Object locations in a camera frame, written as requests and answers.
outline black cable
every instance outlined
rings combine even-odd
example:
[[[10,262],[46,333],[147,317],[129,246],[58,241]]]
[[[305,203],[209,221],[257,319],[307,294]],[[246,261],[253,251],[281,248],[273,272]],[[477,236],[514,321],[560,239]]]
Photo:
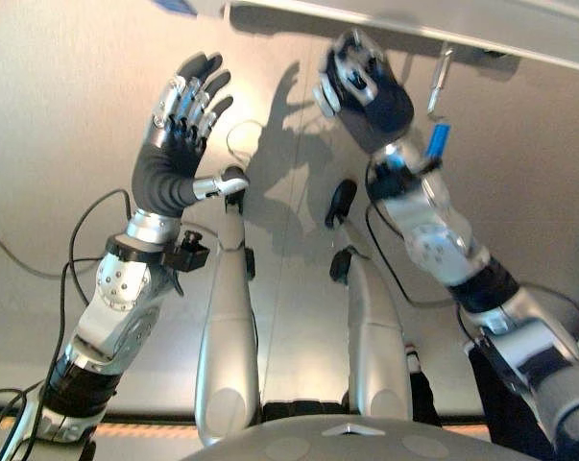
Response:
[[[18,256],[16,256],[14,253],[12,253],[12,250],[10,250],[8,248],[8,246],[3,242],[3,240],[1,240],[0,238],[0,249],[3,251],[3,253],[5,253],[5,255],[12,260],[12,262],[18,266],[20,269],[22,269],[23,271],[31,274],[34,277],[39,277],[40,279],[46,279],[46,280],[60,280],[60,274],[53,274],[51,272],[43,272],[40,271],[38,269],[36,269],[33,266],[30,266],[29,264],[27,264],[26,262],[24,262],[22,259],[18,258]],[[81,269],[80,271],[78,271],[78,274],[81,274],[83,272],[86,272],[90,269],[90,267]]]
[[[3,409],[1,410],[0,413],[0,425],[1,423],[3,423],[3,420],[5,419],[5,417],[12,411],[12,409],[14,408],[14,406],[20,401],[22,400],[22,404],[20,405],[20,408],[18,409],[18,414],[16,415],[16,420],[12,426],[12,431],[10,432],[10,434],[12,434],[15,431],[15,428],[18,426],[18,423],[20,422],[21,418],[22,418],[22,414],[24,413],[24,409],[25,406],[27,405],[27,397],[26,394],[24,393],[24,391],[21,391],[20,389],[11,389],[10,392],[15,392],[16,393],[16,397],[14,397],[13,399],[11,399],[7,405],[5,405],[3,407]]]
[[[370,191],[368,189],[368,174],[370,172],[370,169],[372,167],[372,159],[368,162],[368,165],[366,166],[366,172],[364,175],[364,186],[366,188],[366,193],[368,194],[368,198],[369,198],[369,205],[368,208],[366,208],[366,226],[368,227],[368,232],[370,233],[371,238],[373,239],[373,242],[376,246],[376,249],[378,250],[378,253],[380,254],[381,258],[383,259],[383,262],[385,263],[385,265],[387,266],[387,269],[390,271],[390,273],[392,274],[392,277],[394,278],[394,280],[396,281],[396,284],[398,285],[398,288],[400,290],[400,292],[402,293],[402,296],[404,297],[404,299],[411,305],[413,305],[414,307],[433,307],[433,306],[439,306],[439,305],[448,305],[450,303],[454,303],[454,300],[452,299],[448,299],[448,300],[440,300],[438,302],[426,302],[426,303],[421,303],[421,302],[414,302],[407,294],[406,291],[404,290],[404,287],[402,286],[402,283],[400,282],[398,275],[396,274],[396,272],[394,271],[394,269],[392,268],[391,264],[389,263],[389,261],[387,260],[387,258],[385,257],[385,255],[383,254],[380,246],[378,245],[378,241],[376,240],[376,237],[374,236],[374,232],[373,229],[370,225],[370,216],[369,216],[369,211],[370,208],[374,208],[374,210],[376,211],[376,213],[378,214],[379,218],[383,221],[383,223],[390,229],[390,231],[392,231],[398,238],[401,238],[402,240],[404,240],[403,235],[401,234],[401,232],[394,226],[392,225],[384,216],[383,213],[380,211],[380,209],[378,208],[378,206],[376,205],[376,203],[374,202]],[[565,295],[564,293],[561,293],[559,291],[556,291],[552,288],[548,288],[544,285],[540,285],[538,283],[532,282],[532,281],[522,281],[520,283],[520,285],[523,285],[527,288],[532,288],[535,290],[541,290],[544,293],[547,293],[551,296],[554,296],[560,300],[566,301],[567,303],[569,303],[570,305],[573,306],[573,308],[577,311],[577,313],[579,314],[579,303],[576,302],[574,299],[572,299],[571,297]],[[460,327],[462,327],[462,329],[465,331],[465,333],[467,334],[467,336],[474,342],[474,340],[470,337],[470,335],[468,335],[468,333],[466,332],[466,329],[464,328],[464,324],[462,323],[462,319],[458,318],[459,322],[460,322]]]
[[[417,307],[417,308],[445,307],[445,306],[454,304],[455,301],[451,298],[446,299],[446,300],[439,300],[439,301],[415,301],[410,296],[408,296],[408,293],[406,293],[406,290],[404,289],[404,285],[402,285],[402,282],[400,281],[398,275],[396,274],[396,271],[392,268],[392,265],[387,260],[387,257],[385,256],[385,254],[381,250],[381,247],[378,244],[378,240],[376,239],[376,236],[374,235],[373,228],[370,224],[370,210],[371,209],[372,209],[372,204],[368,205],[368,207],[366,208],[366,211],[364,213],[364,216],[366,218],[366,227],[368,228],[368,233],[370,234],[370,237],[373,240],[374,245],[376,246],[376,249],[378,250],[378,253],[380,254],[381,258],[383,259],[385,266],[387,266],[387,269],[389,270],[390,274],[392,275],[392,277],[396,281],[396,285],[398,286],[398,289],[400,290],[400,293],[402,294],[402,297],[406,300],[406,302],[411,304],[413,307]]]
[[[376,204],[376,202],[373,200],[373,196],[371,195],[370,189],[368,188],[368,174],[370,173],[370,169],[372,168],[372,166],[373,160],[370,159],[370,161],[366,165],[366,172],[364,173],[364,188],[366,189],[366,195],[368,195],[368,200],[370,204],[373,206],[374,210],[376,211],[376,214],[378,214],[378,217],[383,222],[383,224],[385,224],[385,226],[387,226],[387,228],[391,232],[393,232],[397,238],[399,238],[400,240],[404,240],[404,235],[402,235],[402,232],[400,232],[396,226],[394,226],[387,220],[387,218],[383,215],[381,210],[378,209],[378,205]]]
[[[455,305],[455,318],[458,321],[458,325],[460,326],[460,328],[462,329],[462,331],[464,331],[464,334],[466,335],[467,339],[469,339],[472,344],[478,348],[479,345],[477,344],[476,340],[472,337],[472,335],[469,333],[469,331],[466,328],[466,325],[464,325],[464,321],[462,320],[462,313],[460,311],[460,304],[456,303]]]
[[[78,295],[80,295],[80,299],[82,300],[84,305],[88,305],[88,298],[86,297],[86,295],[84,294],[84,290],[80,286],[80,281],[78,280],[78,276],[76,274],[76,268],[74,267],[74,245],[76,243],[76,237],[78,236],[78,231],[80,230],[80,227],[84,223],[84,220],[88,217],[88,215],[91,213],[91,211],[93,209],[95,209],[95,207],[97,205],[99,205],[100,203],[102,203],[104,200],[108,199],[109,197],[111,197],[114,194],[119,194],[119,193],[123,194],[123,197],[125,199],[125,213],[127,214],[127,221],[129,221],[132,217],[132,204],[131,204],[131,201],[129,198],[129,192],[127,192],[125,189],[114,189],[114,190],[111,190],[110,192],[108,192],[106,195],[97,199],[95,202],[93,202],[91,204],[91,206],[89,206],[86,209],[86,211],[84,212],[84,214],[80,217],[80,219],[78,220],[78,223],[76,223],[76,227],[74,228],[73,232],[71,232],[71,238],[69,239],[69,263],[68,264],[69,264],[69,269],[71,271],[72,278],[74,280],[74,285],[76,286],[76,290],[78,291]]]
[[[20,410],[18,411],[18,414],[16,415],[16,420],[14,421],[13,425],[12,425],[12,430],[10,430],[10,433],[8,434],[8,436],[6,437],[6,441],[3,443],[3,447],[0,450],[0,459],[3,458],[3,455],[5,454],[5,452],[8,449],[8,444],[12,441],[13,435],[15,434],[16,430],[18,429],[18,426],[20,425],[20,421],[22,420],[22,416],[24,414],[24,410],[27,406],[27,394],[31,391],[33,391],[40,383],[41,381],[36,382],[35,384],[27,387],[24,391],[23,391],[23,396],[22,396],[22,407],[20,408]]]
[[[544,285],[540,285],[538,283],[535,283],[533,281],[522,281],[520,283],[520,285],[525,286],[526,288],[532,288],[533,290],[539,290],[539,291],[543,291],[544,293],[547,293],[550,296],[553,296],[554,298],[558,298],[559,300],[565,301],[567,303],[569,303],[570,305],[573,306],[573,308],[577,311],[577,313],[579,314],[579,303],[576,302],[573,298],[571,298],[568,295],[565,295],[564,293],[561,293],[559,291],[556,291],[552,288],[549,288],[547,286]]]
[[[254,348],[257,352],[259,352],[259,331],[257,331],[257,320],[254,318],[254,312],[252,307],[251,307],[251,316],[253,317]]]
[[[33,421],[33,427],[31,430],[31,438],[29,439],[29,444],[27,446],[27,450],[22,457],[22,461],[26,461],[29,459],[31,455],[31,451],[33,450],[33,446],[36,442],[36,434],[39,428],[39,423],[41,421],[41,411],[43,409],[43,401],[46,397],[46,391],[48,389],[48,384],[50,383],[50,377],[52,376],[52,372],[54,371],[55,364],[57,363],[57,359],[59,358],[60,346],[62,345],[62,340],[65,335],[65,280],[67,277],[67,269],[73,266],[73,263],[80,262],[80,261],[99,261],[100,258],[98,257],[84,257],[79,259],[70,258],[69,262],[66,262],[60,273],[60,326],[59,326],[59,337],[57,338],[57,344],[55,346],[55,350],[52,353],[52,359],[50,360],[50,365],[48,366],[48,372],[46,373],[46,378],[41,385],[39,390],[39,405],[37,406],[36,417]]]

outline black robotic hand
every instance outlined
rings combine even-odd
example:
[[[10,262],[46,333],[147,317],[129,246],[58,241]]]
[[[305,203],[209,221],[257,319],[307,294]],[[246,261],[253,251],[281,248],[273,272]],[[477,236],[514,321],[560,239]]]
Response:
[[[204,85],[222,63],[220,55],[200,53],[186,61],[163,89],[132,176],[133,197],[147,212],[180,217],[183,210],[214,195],[246,188],[249,180],[237,167],[218,177],[195,179],[214,124],[231,105],[231,96],[205,111],[230,79],[228,71]]]
[[[403,136],[413,104],[383,50],[363,32],[344,33],[327,51],[313,94],[323,113],[338,115],[368,154]]]

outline black bracket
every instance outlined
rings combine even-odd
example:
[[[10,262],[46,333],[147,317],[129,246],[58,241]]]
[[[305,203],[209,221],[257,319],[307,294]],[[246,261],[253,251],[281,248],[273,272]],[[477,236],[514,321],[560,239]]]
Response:
[[[191,272],[204,267],[210,249],[201,245],[202,235],[187,230],[180,245],[172,241],[165,246],[148,244],[150,248],[135,248],[123,241],[120,235],[113,235],[106,242],[106,251],[118,256],[121,261],[160,264],[180,272]]]
[[[187,230],[180,245],[171,242],[165,247],[160,263],[180,272],[191,272],[204,267],[210,249],[201,245],[200,240],[200,233]]]
[[[387,163],[377,165],[376,179],[368,182],[368,195],[373,202],[398,197],[415,190],[426,174],[441,166],[440,158],[433,158],[420,171],[413,173],[406,165],[390,168]]]

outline robotic arm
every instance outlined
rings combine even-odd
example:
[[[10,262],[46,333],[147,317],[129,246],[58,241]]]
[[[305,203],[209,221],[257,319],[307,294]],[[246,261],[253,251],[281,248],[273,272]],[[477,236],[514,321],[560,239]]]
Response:
[[[383,201],[411,259],[444,285],[481,329],[481,348],[523,395],[561,457],[579,459],[579,351],[572,336],[472,235],[440,167],[448,126],[425,154],[406,137],[413,106],[384,52],[357,30],[324,56],[315,99],[372,156],[371,200]]]
[[[29,393],[23,417],[0,452],[0,461],[26,459],[35,430],[37,438],[51,442],[88,438],[102,420],[121,375],[157,322],[164,296],[172,288],[181,292],[177,271],[189,272],[205,264],[209,251],[199,244],[199,234],[188,231],[179,239],[183,210],[249,185],[237,167],[216,177],[195,179],[207,138],[232,103],[227,97],[205,111],[229,82],[229,72],[223,72],[205,85],[221,63],[220,55],[199,54],[186,61],[162,91],[133,170],[139,209],[124,233],[108,239],[94,296],[48,386],[40,383]]]

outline blue component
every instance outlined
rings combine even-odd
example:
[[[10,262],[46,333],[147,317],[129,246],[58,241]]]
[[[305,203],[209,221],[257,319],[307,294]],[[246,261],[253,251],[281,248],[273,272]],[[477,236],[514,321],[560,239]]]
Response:
[[[430,145],[427,146],[425,156],[428,158],[440,158],[446,146],[446,139],[449,137],[451,125],[447,123],[437,123],[430,138]]]
[[[170,12],[181,12],[183,14],[197,15],[195,9],[185,0],[153,0]]]

